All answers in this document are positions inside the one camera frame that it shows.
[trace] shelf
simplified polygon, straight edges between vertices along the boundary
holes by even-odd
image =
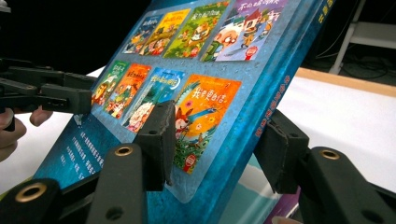
[[[359,21],[349,42],[396,49],[396,25]]]

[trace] cartoon character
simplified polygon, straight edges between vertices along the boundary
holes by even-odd
[[[196,46],[199,43],[205,42],[209,34],[210,34],[209,23],[204,22],[195,29],[190,40],[187,42],[187,46],[189,47]]]
[[[108,77],[106,78],[106,80],[104,82],[108,82],[111,83],[114,79],[118,78],[117,75],[113,75],[111,76],[111,74],[108,74]]]
[[[259,35],[259,38],[264,38],[268,33],[270,33],[270,30],[272,29],[273,23],[271,20],[267,21],[265,24],[264,30],[262,33]]]
[[[155,44],[157,43],[157,40],[153,40],[152,42],[150,42],[146,48],[143,49],[143,54],[144,55],[148,55],[151,54],[152,51],[155,50]]]
[[[113,92],[113,90],[115,89],[115,87],[116,87],[116,82],[115,81],[113,81],[113,82],[111,82],[110,84],[109,84],[109,87],[106,89],[106,91],[105,91],[105,94],[104,94],[104,99],[107,99],[108,98],[108,96],[110,96],[110,94],[111,94],[111,92]]]
[[[154,45],[154,50],[151,52],[152,55],[160,55],[163,52],[165,46],[169,43],[169,38],[160,39]]]
[[[128,126],[126,126],[126,128],[133,133],[137,133],[146,122],[153,108],[154,104],[152,102],[147,102],[139,106],[139,108],[137,108],[130,117]]]
[[[183,114],[181,108],[177,109],[176,114],[176,139],[179,139],[181,134],[189,130],[189,126],[194,123],[198,118],[207,114],[215,113],[217,109],[210,107],[195,114],[191,114],[193,108],[189,109],[186,114]]]
[[[186,132],[189,128],[188,115],[192,112],[192,109],[188,110],[186,114],[183,114],[181,108],[177,109],[176,113],[176,139],[179,139],[183,132]]]
[[[192,147],[200,147],[200,144],[204,142],[202,133],[199,133],[198,138],[190,141],[189,145]]]
[[[123,93],[116,96],[114,102],[116,103],[125,102],[130,96],[131,96],[131,85],[128,85]]]
[[[99,104],[99,105],[103,104],[104,94],[106,93],[107,87],[108,87],[108,84],[105,82],[100,84],[100,86],[96,89],[95,94],[91,98],[92,105],[93,104]]]
[[[138,53],[140,50],[142,50],[143,44],[138,44],[136,45],[136,48],[134,48],[134,53]]]
[[[186,42],[188,37],[189,37],[189,30],[185,30],[178,38],[181,39],[181,41]]]
[[[145,32],[142,31],[138,31],[130,40],[130,42],[127,44],[126,48],[125,48],[125,52],[127,53],[131,53],[134,52],[134,48],[136,46],[136,44],[141,41],[143,34]]]
[[[243,36],[244,42],[242,43],[241,48],[243,47],[247,48],[251,44],[251,42],[253,42],[254,35],[256,34],[256,32],[257,32],[256,27],[250,27],[245,31]]]
[[[215,61],[218,56],[238,39],[239,32],[236,28],[224,28],[214,38],[203,57],[204,62]]]
[[[119,118],[120,115],[122,114],[123,108],[125,107],[125,103],[122,102],[120,104],[115,104],[113,108],[108,112],[111,116],[114,118]]]

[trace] finger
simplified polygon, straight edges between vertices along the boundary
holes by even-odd
[[[26,134],[26,127],[19,119],[15,119],[15,131],[0,131],[0,161],[5,160],[15,151],[18,139]]]
[[[17,146],[18,146],[18,142],[14,142],[13,144],[7,147],[0,148],[0,161],[3,161],[6,158],[8,158],[15,151]]]
[[[40,106],[37,110],[32,112],[30,116],[30,122],[35,125],[36,127],[40,126],[44,123],[47,119],[52,116],[53,112],[48,110],[43,110]]]
[[[0,114],[0,130],[5,129],[10,125],[13,117],[14,112],[12,112],[10,108],[6,108],[6,111]]]
[[[26,134],[26,127],[19,119],[15,119],[14,132],[0,132],[0,148],[8,147]]]

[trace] illustrated book cover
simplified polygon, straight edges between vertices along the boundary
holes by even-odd
[[[228,5],[224,1],[196,7],[163,57],[196,57]]]
[[[148,41],[152,32],[161,21],[163,15],[146,17],[142,24],[132,34],[130,41],[125,44],[123,53],[139,53]]]
[[[332,5],[333,0],[151,1],[93,84],[92,112],[69,120],[33,178],[54,178],[62,189],[73,188],[101,170],[110,148],[134,141],[152,107],[174,100],[172,185],[147,192],[148,223],[218,223]],[[199,24],[192,26],[193,13],[217,14],[203,8],[219,6],[195,57],[164,57],[183,27]],[[136,52],[134,37],[157,16],[139,53],[126,52]],[[271,29],[259,37],[269,21]],[[219,34],[237,24],[238,33],[222,40],[234,44],[221,51]],[[241,48],[247,27],[257,32]],[[225,58],[229,54],[235,57]]]

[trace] white surface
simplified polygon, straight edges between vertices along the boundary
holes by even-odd
[[[278,109],[309,136],[310,147],[344,152],[368,181],[396,192],[396,98],[295,77]],[[54,113],[37,128],[29,116],[18,115],[28,132],[0,162],[0,193],[35,172],[71,118]]]

